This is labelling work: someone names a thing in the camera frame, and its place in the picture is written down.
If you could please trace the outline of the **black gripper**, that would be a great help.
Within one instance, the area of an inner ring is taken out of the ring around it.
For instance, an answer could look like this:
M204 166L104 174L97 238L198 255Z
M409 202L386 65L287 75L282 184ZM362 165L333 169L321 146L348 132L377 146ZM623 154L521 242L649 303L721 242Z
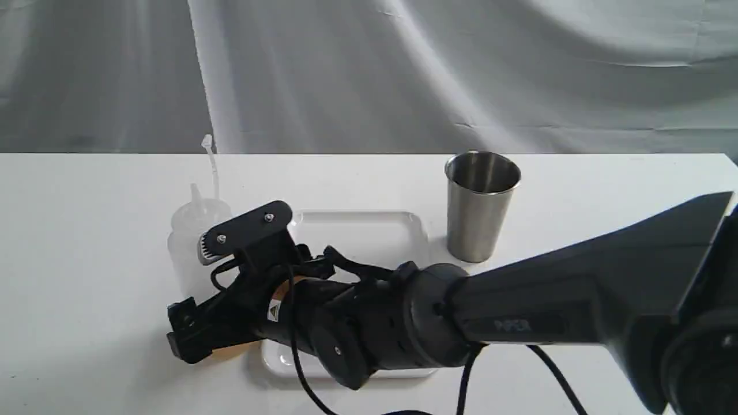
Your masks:
M292 208L276 200L201 234L202 265L243 253L244 268L231 292L167 307L174 357L196 364L214 351L261 339L314 356L362 352L357 311L370 289L369 265L333 246L314 255L306 244L295 244L287 230L292 219Z

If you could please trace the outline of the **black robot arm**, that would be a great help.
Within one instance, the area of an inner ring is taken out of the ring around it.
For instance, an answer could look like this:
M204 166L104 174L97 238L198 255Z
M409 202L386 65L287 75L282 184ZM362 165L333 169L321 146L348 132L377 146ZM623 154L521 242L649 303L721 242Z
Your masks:
M317 357L357 390L380 370L471 367L487 344L525 344L582 405L540 346L607 348L643 406L735 414L736 211L705 194L651 218L470 276L453 263L388 270L334 247L295 244L274 201L201 236L216 295L168 307L168 342L195 364L214 350L270 341Z

